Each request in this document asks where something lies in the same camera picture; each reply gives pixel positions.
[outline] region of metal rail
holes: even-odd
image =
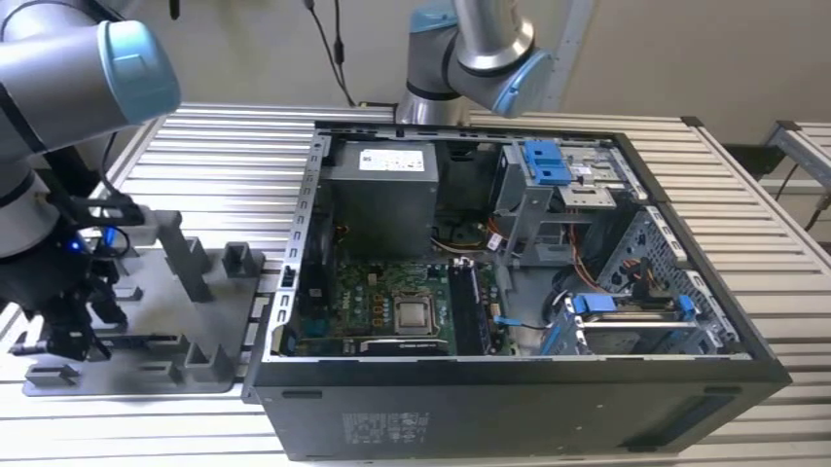
[[[532,114],[507,121],[475,112],[471,118],[475,126],[627,134],[795,381],[678,457],[570,459],[558,465],[828,465],[831,260],[708,132],[664,118]],[[245,240],[268,251],[264,293],[276,288],[315,120],[389,122],[392,115],[388,109],[187,104],[157,130],[148,127],[136,136],[113,168],[139,202],[183,211],[185,233],[207,246]],[[255,317],[265,305],[268,299],[257,299]],[[5,316],[0,351],[24,326],[20,318],[4,322]],[[0,460],[288,464],[261,409],[239,401],[239,384],[229,393],[204,396],[32,399],[21,394],[25,366],[24,359],[0,357]],[[474,464],[546,465],[547,459],[403,463]]]
[[[778,122],[767,145],[779,147],[831,190],[831,124]]]

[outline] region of white wall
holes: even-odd
[[[395,102],[404,91],[409,14],[426,0],[343,0],[345,74],[356,101]],[[538,44],[554,48],[564,0],[520,0],[538,24]],[[331,0],[317,14],[333,40]],[[144,0],[132,16],[159,35],[189,101],[345,105],[301,0]]]
[[[702,118],[722,142],[831,122],[831,1],[598,0],[566,112]]]

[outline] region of orange wire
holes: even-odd
[[[494,219],[491,219],[488,217],[488,229],[491,229],[491,232],[494,232],[494,234],[496,234],[498,236],[500,236],[502,238],[504,238],[506,236],[502,234],[502,232],[499,232],[499,229],[496,227],[496,222],[494,221]]]
[[[574,234],[574,224],[571,224],[570,233],[571,233],[571,254],[574,256],[574,270],[576,271],[576,275],[580,277],[580,279],[583,279],[583,282],[586,282],[586,285],[588,285],[592,289],[595,289],[598,292],[607,293],[607,291],[598,285],[598,282],[592,278],[592,274],[586,269],[586,265],[583,265],[583,260],[580,259],[580,255],[576,252],[576,245],[575,245],[576,235]]]

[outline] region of sticker label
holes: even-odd
[[[359,170],[423,172],[424,154],[422,151],[364,149],[359,161]]]
[[[343,414],[349,445],[422,444],[428,424],[430,412]]]
[[[571,166],[571,173],[576,175],[591,175],[592,169],[588,168],[586,165],[576,163]]]
[[[488,249],[496,251],[499,249],[499,245],[503,243],[503,236],[498,233],[491,235],[491,239],[488,240]]]

